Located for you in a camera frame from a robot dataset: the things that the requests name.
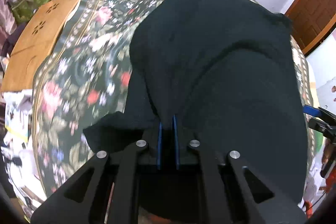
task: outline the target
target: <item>silver bolt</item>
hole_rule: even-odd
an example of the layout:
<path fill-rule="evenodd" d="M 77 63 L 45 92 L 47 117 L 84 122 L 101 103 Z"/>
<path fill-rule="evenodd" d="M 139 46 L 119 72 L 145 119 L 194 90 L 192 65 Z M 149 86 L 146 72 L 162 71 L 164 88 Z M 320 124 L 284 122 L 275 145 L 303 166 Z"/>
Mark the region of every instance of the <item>silver bolt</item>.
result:
<path fill-rule="evenodd" d="M 106 155 L 107 155 L 106 151 L 103 151 L 103 150 L 101 150 L 97 153 L 97 157 L 100 158 L 100 159 L 105 158 Z"/>
<path fill-rule="evenodd" d="M 136 142 L 136 145 L 139 147 L 144 147 L 146 145 L 146 141 L 145 140 L 138 140 Z"/>
<path fill-rule="evenodd" d="M 236 151 L 236 150 L 232 150 L 230 152 L 230 157 L 233 158 L 233 159 L 237 159 L 237 158 L 240 157 L 240 153 L 238 151 Z"/>
<path fill-rule="evenodd" d="M 191 140 L 191 141 L 189 142 L 189 145 L 190 145 L 191 147 L 199 147 L 200 144 L 201 144 L 201 143 L 200 143 L 198 140 Z"/>

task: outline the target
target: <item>wooden door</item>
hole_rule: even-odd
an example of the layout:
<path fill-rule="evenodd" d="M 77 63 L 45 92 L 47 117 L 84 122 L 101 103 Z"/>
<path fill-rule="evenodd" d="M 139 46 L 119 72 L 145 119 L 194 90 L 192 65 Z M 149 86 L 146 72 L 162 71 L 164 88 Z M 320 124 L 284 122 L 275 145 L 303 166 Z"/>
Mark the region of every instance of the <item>wooden door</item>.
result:
<path fill-rule="evenodd" d="M 293 21 L 293 37 L 304 54 L 331 30 L 336 21 L 336 0 L 295 0 L 286 12 Z"/>

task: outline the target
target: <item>black cloth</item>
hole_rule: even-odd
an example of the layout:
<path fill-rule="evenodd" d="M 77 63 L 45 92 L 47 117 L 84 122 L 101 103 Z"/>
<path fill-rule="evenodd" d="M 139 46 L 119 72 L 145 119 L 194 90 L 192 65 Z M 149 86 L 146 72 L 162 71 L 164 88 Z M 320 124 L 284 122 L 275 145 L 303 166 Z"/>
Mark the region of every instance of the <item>black cloth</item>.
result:
<path fill-rule="evenodd" d="M 164 0 L 132 38 L 133 72 L 124 114 L 109 114 L 94 130 L 87 128 L 88 144 L 94 152 L 101 147 L 115 151 L 116 143 L 99 140 L 105 135 L 127 139 L 130 134 L 120 129 L 146 128 L 155 117 L 170 130 L 177 115 L 214 150 L 239 151 L 299 203 L 307 132 L 290 33 L 284 15 L 249 0 Z M 149 193 L 141 205 L 167 218 Z M 175 200 L 167 204 L 169 210 L 182 206 Z"/>

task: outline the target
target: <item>floral bedsheet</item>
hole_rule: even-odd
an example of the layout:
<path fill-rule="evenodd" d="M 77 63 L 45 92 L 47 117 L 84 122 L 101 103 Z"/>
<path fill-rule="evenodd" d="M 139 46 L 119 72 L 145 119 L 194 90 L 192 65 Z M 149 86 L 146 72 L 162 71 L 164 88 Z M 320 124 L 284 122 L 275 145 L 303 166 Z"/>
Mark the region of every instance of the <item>floral bedsheet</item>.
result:
<path fill-rule="evenodd" d="M 93 155 L 83 128 L 124 111 L 134 30 L 162 1 L 81 0 L 36 72 L 31 130 L 47 197 Z M 307 63 L 294 39 L 291 44 L 302 103 L 312 105 Z M 307 132 L 310 165 L 315 141 Z"/>

